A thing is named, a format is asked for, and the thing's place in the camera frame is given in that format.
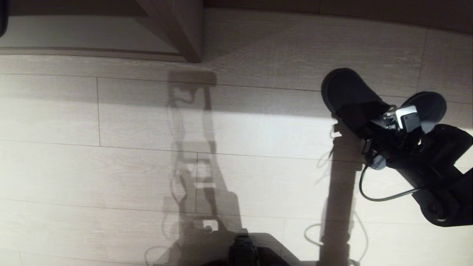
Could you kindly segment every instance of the laminate flooring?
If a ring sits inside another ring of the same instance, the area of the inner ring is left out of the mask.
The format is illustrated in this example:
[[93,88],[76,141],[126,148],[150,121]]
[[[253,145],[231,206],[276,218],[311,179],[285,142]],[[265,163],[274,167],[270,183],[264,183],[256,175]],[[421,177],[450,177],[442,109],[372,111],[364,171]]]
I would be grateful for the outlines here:
[[[197,266],[248,232],[291,265],[470,266],[472,226],[361,197],[359,144],[320,86],[349,67],[390,104],[436,91],[473,134],[472,62],[471,35],[239,9],[205,11],[201,64],[2,55],[0,265]],[[364,185],[411,188],[392,169]]]

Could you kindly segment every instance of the wire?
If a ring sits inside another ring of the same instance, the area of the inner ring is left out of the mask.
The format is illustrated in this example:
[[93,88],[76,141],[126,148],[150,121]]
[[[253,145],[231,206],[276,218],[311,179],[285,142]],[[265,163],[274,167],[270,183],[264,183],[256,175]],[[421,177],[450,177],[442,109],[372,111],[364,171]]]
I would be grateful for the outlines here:
[[311,229],[312,227],[315,227],[315,226],[321,226],[320,223],[316,223],[316,224],[313,224],[309,227],[306,228],[306,230],[304,231],[304,238],[306,238],[307,241],[311,242],[312,244],[315,244],[319,247],[323,246],[324,244],[322,242],[317,242],[317,241],[314,241],[312,240],[310,237],[307,236],[307,231],[309,231],[309,229]]
[[361,226],[361,229],[363,229],[363,234],[365,235],[365,238],[366,238],[366,245],[365,245],[365,250],[363,251],[363,254],[361,255],[361,257],[359,258],[358,260],[358,265],[359,263],[361,262],[361,260],[363,259],[363,257],[366,255],[366,252],[368,252],[368,232],[366,232],[366,229],[365,229],[365,226],[363,225],[363,223],[361,222],[361,219],[359,218],[358,214],[356,213],[356,211],[353,211],[353,214],[355,215],[356,219],[358,220],[360,226]]
[[170,248],[172,248],[172,246],[171,246],[171,247],[168,247],[168,246],[158,245],[158,246],[150,247],[149,249],[147,249],[147,250],[145,251],[145,262],[146,262],[146,265],[147,265],[147,266],[154,266],[154,265],[157,265],[157,264],[154,264],[154,263],[151,265],[151,264],[149,264],[149,261],[148,261],[148,253],[149,253],[152,249],[155,249],[155,248],[162,248],[162,249],[167,249],[167,250],[169,250]]
[[[376,158],[376,156],[379,154],[376,153],[374,156],[373,156],[373,159],[371,159],[371,162],[373,162],[374,158]],[[409,194],[412,194],[412,193],[415,193],[415,192],[418,192],[418,191],[421,191],[423,189],[425,189],[424,186],[421,186],[421,187],[418,187],[418,188],[414,188],[414,189],[411,189],[411,190],[407,190],[407,191],[404,191],[404,192],[401,192],[399,194],[396,194],[396,195],[393,195],[393,196],[389,196],[389,197],[386,197],[386,198],[380,198],[380,199],[375,199],[375,198],[371,198],[371,197],[368,197],[365,195],[365,193],[363,192],[363,178],[365,176],[365,172],[366,170],[368,169],[368,166],[370,165],[370,163],[366,163],[365,167],[363,168],[363,171],[361,172],[361,176],[359,178],[359,192],[361,193],[361,195],[367,199],[367,200],[370,200],[370,201],[376,201],[376,202],[381,202],[381,201],[388,201],[388,200],[392,200],[392,199],[396,199],[396,198],[399,198],[399,197],[402,197],[402,196],[406,196],[406,195],[409,195]]]

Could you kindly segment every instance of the floor plank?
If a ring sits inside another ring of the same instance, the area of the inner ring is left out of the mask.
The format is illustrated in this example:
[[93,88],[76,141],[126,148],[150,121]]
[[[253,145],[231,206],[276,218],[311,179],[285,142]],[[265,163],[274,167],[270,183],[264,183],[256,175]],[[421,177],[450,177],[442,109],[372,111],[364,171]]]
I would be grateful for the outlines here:
[[473,32],[473,5],[468,0],[447,5],[443,1],[400,2],[388,0],[349,0],[321,1],[320,13],[339,16],[371,18],[396,21],[406,24],[425,25],[432,28],[449,29],[460,32]]
[[0,265],[4,266],[24,266],[21,264],[21,257],[18,251],[0,249]]
[[[283,242],[285,248],[282,256],[292,263],[291,265],[308,265],[307,261],[318,261],[321,253],[330,255],[334,252],[322,249],[304,238],[304,232],[308,229],[309,239],[323,242],[320,239],[324,235],[324,229],[320,223],[318,220],[286,220]],[[471,226],[443,228],[432,224],[364,222],[367,234],[365,235],[359,222],[352,224],[338,222],[335,225],[333,223],[330,226],[338,226],[340,230],[348,231],[350,234],[348,242],[350,259],[359,261],[367,249],[361,265],[467,266],[473,259],[470,252],[473,244]],[[334,259],[336,258],[329,257],[329,262]]]
[[0,139],[99,145],[95,78],[0,75]]
[[141,266],[140,263],[124,264],[105,261],[93,261],[66,257],[52,257],[33,253],[21,253],[23,266]]
[[451,102],[473,103],[472,46],[471,34],[429,29],[419,91],[436,91]]
[[279,252],[284,230],[284,220],[274,218],[98,209],[9,200],[0,200],[0,223],[0,248],[157,265],[189,262],[201,265],[224,259],[242,228],[263,233],[259,239],[256,237],[256,243],[275,247]]
[[99,105],[104,146],[308,159],[332,148],[319,92],[100,79]]
[[0,198],[195,212],[195,153],[6,141],[0,150]]
[[[201,64],[65,56],[2,56],[0,73],[97,76],[320,90],[331,70],[350,67],[380,95],[416,91],[426,30],[353,18],[207,9]],[[170,70],[186,72],[177,80]]]
[[[429,223],[411,196],[382,203],[361,197],[361,163],[237,155],[202,157],[199,154],[197,186],[200,182],[206,184],[214,196],[209,200],[206,190],[197,190],[199,213],[321,220],[327,208],[347,206],[346,212],[335,211],[330,219],[348,221],[354,219],[351,206],[366,222]],[[412,187],[393,169],[366,173],[364,190],[372,197],[408,189]],[[334,201],[328,202],[329,193],[334,194]]]

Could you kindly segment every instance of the black cable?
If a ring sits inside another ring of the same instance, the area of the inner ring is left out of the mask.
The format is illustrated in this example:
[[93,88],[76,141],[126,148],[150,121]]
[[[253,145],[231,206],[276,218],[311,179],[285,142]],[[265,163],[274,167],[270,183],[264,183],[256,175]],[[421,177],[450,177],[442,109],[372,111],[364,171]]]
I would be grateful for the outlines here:
[[[378,154],[379,154],[379,152],[373,156],[373,159],[371,160],[370,163],[372,163],[372,161],[374,160],[374,158]],[[421,190],[425,189],[424,186],[421,186],[421,187],[418,187],[418,188],[414,188],[414,189],[411,189],[411,190],[408,190],[408,191],[401,192],[401,193],[393,195],[393,196],[386,197],[386,198],[380,198],[380,199],[370,198],[370,197],[365,195],[365,193],[363,192],[363,186],[362,186],[363,177],[365,176],[366,169],[368,169],[368,166],[370,165],[370,163],[368,163],[368,162],[366,163],[365,167],[363,168],[363,171],[361,172],[361,176],[359,178],[359,192],[367,200],[376,201],[376,202],[387,201],[387,200],[396,199],[396,198],[399,198],[399,197],[402,197],[402,196],[405,196],[405,195],[409,195],[409,194],[412,194],[412,193],[415,193],[415,192],[418,192],[418,191],[421,191]]]

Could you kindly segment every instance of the wooden floor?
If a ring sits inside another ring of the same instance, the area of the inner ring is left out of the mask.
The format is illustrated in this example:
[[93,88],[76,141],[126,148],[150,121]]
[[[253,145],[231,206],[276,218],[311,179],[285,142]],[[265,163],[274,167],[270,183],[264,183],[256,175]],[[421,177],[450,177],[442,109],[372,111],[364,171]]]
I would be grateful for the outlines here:
[[[358,143],[320,95],[350,67],[391,104],[441,93],[442,122],[473,134],[471,35],[237,9],[205,25],[202,64],[0,56],[0,265],[198,266],[247,230],[306,266],[329,225],[364,266],[471,265],[472,226],[434,226],[411,196],[359,195]],[[365,187],[410,188],[391,169]]]

